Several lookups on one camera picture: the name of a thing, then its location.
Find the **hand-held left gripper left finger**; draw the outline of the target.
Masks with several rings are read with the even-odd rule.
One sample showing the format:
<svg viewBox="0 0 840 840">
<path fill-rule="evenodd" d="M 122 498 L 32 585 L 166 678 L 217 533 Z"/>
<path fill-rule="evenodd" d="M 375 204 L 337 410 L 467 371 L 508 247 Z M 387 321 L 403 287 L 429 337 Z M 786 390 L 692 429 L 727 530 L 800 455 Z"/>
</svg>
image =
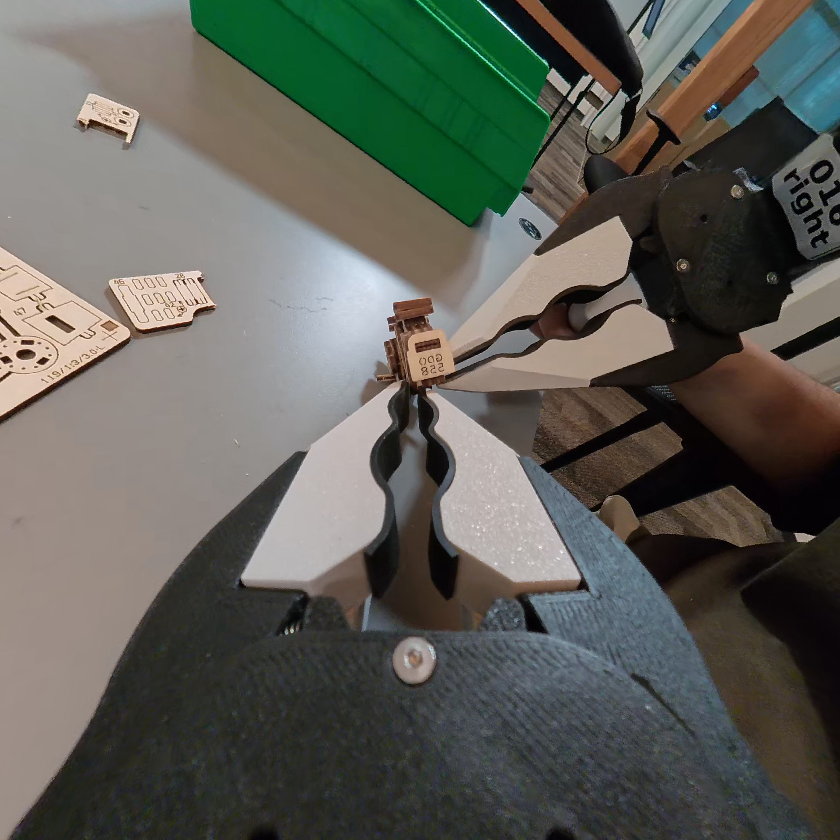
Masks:
<svg viewBox="0 0 840 840">
<path fill-rule="evenodd" d="M 328 597 L 345 613 L 382 595 L 398 566 L 389 479 L 410 391 L 390 384 L 315 441 L 241 575 L 249 589 Z"/>
</svg>

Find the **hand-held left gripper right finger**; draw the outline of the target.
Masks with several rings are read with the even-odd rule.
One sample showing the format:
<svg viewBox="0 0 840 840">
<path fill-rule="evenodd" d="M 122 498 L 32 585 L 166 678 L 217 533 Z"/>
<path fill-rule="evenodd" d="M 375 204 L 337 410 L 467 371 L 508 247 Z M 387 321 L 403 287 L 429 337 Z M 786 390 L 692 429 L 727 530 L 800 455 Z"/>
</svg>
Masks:
<svg viewBox="0 0 840 840">
<path fill-rule="evenodd" d="M 428 562 L 438 593 L 486 614 L 501 598 L 577 590 L 581 573 L 515 450 L 435 392 L 417 397 L 417 413 L 436 485 Z"/>
</svg>

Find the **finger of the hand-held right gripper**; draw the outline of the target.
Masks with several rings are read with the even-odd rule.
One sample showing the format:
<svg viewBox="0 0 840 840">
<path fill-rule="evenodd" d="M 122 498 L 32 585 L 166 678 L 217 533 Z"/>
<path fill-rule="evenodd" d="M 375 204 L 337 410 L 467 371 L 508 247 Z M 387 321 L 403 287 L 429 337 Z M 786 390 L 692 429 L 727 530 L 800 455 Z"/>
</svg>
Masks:
<svg viewBox="0 0 840 840">
<path fill-rule="evenodd" d="M 623 221 L 614 216 L 542 255 L 531 255 L 450 338 L 455 362 L 467 361 L 503 333 L 540 319 L 573 291 L 604 290 L 623 280 L 632 245 Z"/>
<path fill-rule="evenodd" d="M 674 349 L 669 327 L 627 303 L 595 319 L 576 339 L 547 339 L 519 353 L 498 353 L 451 377 L 453 391 L 519 392 L 586 387 L 598 378 Z"/>
</svg>

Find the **wooden mechanical model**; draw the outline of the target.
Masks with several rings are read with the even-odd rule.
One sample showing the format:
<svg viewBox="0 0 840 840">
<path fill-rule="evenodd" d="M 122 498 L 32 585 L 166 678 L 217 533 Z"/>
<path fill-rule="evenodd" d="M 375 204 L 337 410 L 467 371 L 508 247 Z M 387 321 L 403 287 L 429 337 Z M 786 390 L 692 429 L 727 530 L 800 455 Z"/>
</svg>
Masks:
<svg viewBox="0 0 840 840">
<path fill-rule="evenodd" d="M 417 394 L 444 384 L 455 373 L 446 333 L 429 322 L 433 312 L 430 297 L 394 302 L 387 320 L 393 336 L 384 342 L 388 372 L 377 374 L 377 382 L 404 382 Z"/>
</svg>

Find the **person's right forearm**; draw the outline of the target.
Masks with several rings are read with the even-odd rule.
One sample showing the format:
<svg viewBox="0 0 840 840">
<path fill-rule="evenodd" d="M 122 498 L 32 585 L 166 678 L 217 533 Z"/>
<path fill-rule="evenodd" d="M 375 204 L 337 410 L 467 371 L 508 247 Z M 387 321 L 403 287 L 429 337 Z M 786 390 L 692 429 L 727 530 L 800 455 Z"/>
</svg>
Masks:
<svg viewBox="0 0 840 840">
<path fill-rule="evenodd" d="M 813 478 L 838 458 L 839 394 L 754 343 L 669 389 L 776 487 Z"/>
</svg>

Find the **grey desk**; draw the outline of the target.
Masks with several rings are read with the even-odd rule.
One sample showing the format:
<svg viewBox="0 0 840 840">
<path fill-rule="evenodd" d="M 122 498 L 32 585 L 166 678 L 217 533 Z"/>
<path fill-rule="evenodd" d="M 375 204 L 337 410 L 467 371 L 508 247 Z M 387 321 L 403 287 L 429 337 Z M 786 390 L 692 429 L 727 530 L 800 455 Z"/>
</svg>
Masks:
<svg viewBox="0 0 840 840">
<path fill-rule="evenodd" d="M 2 838 L 194 546 L 375 393 L 392 303 L 453 332 L 555 223 L 448 215 L 195 32 L 188 2 L 2 2 L 2 246 L 102 310 L 201 270 L 217 307 L 2 422 Z M 131 146 L 83 129 L 94 92 Z"/>
</svg>

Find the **person's right hand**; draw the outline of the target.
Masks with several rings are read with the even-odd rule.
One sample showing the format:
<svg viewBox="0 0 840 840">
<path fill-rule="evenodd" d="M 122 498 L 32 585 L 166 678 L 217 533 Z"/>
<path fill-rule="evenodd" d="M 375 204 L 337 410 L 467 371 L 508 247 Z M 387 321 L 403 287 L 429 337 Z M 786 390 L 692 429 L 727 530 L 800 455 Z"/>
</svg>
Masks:
<svg viewBox="0 0 840 840">
<path fill-rule="evenodd" d="M 579 337 L 570 322 L 569 306 L 562 302 L 547 308 L 529 329 L 540 340 L 574 340 Z"/>
</svg>

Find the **wooden beam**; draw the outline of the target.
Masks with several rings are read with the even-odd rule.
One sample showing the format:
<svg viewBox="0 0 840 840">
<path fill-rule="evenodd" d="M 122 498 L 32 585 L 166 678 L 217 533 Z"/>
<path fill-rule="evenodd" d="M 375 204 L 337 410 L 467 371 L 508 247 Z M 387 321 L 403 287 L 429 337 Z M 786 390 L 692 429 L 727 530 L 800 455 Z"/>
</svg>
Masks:
<svg viewBox="0 0 840 840">
<path fill-rule="evenodd" d="M 658 116 L 672 134 L 680 140 L 691 124 L 739 81 L 811 4 L 811 1 L 752 2 L 658 108 Z"/>
</svg>

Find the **wooden-edged background table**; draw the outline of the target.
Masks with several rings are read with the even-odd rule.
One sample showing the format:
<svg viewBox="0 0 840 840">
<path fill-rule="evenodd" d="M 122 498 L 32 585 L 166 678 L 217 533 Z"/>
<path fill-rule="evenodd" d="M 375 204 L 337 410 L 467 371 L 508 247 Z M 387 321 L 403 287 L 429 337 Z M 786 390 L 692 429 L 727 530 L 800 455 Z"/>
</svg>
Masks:
<svg viewBox="0 0 840 840">
<path fill-rule="evenodd" d="M 517 1 L 517 4 L 607 92 L 615 95 L 620 91 L 620 80 L 548 8 L 539 1 Z"/>
</svg>

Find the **green plastic bin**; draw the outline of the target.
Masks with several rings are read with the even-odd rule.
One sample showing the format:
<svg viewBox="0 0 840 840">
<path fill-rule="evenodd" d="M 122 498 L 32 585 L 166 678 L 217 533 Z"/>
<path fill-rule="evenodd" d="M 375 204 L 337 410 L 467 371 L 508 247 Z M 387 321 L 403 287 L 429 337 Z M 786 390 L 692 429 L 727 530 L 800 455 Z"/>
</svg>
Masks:
<svg viewBox="0 0 840 840">
<path fill-rule="evenodd" d="M 482 2 L 191 1 L 196 32 L 470 226 L 550 125 L 548 64 Z"/>
</svg>

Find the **small wooden slotted piece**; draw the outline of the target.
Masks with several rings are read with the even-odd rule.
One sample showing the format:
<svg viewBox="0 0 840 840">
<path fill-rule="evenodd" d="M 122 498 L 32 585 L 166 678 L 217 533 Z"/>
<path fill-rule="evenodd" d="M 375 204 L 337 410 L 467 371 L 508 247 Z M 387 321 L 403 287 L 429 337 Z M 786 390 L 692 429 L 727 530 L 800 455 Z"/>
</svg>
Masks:
<svg viewBox="0 0 840 840">
<path fill-rule="evenodd" d="M 156 333 L 193 323 L 197 313 L 216 309 L 200 270 L 110 279 L 116 301 L 138 333 Z"/>
</svg>

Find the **person's olive shirt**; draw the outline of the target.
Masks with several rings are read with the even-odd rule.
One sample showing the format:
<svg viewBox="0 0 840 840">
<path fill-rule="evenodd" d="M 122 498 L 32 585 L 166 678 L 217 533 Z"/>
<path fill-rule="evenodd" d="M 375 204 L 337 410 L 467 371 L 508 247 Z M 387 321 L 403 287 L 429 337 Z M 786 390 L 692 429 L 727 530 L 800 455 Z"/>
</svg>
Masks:
<svg viewBox="0 0 840 840">
<path fill-rule="evenodd" d="M 838 838 L 838 525 L 813 541 L 633 544 L 742 740 L 813 838 Z"/>
</svg>

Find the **wooden gear parts sheet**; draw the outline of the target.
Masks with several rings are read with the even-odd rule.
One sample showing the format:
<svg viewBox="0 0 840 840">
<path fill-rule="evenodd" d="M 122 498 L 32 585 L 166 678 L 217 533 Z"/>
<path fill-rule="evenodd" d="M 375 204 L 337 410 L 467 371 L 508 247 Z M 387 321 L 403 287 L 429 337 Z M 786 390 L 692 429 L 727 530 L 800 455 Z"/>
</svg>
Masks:
<svg viewBox="0 0 840 840">
<path fill-rule="evenodd" d="M 130 339 L 117 319 L 2 248 L 2 419 Z"/>
</svg>

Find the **small wooden notched piece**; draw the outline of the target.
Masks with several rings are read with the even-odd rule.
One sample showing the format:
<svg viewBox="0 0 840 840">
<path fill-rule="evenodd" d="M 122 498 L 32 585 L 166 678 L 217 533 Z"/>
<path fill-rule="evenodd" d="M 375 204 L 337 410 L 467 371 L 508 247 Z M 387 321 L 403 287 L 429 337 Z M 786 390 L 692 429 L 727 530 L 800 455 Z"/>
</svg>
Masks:
<svg viewBox="0 0 840 840">
<path fill-rule="evenodd" d="M 85 97 L 77 115 L 83 129 L 100 128 L 117 134 L 129 147 L 140 124 L 140 113 L 94 92 Z"/>
</svg>

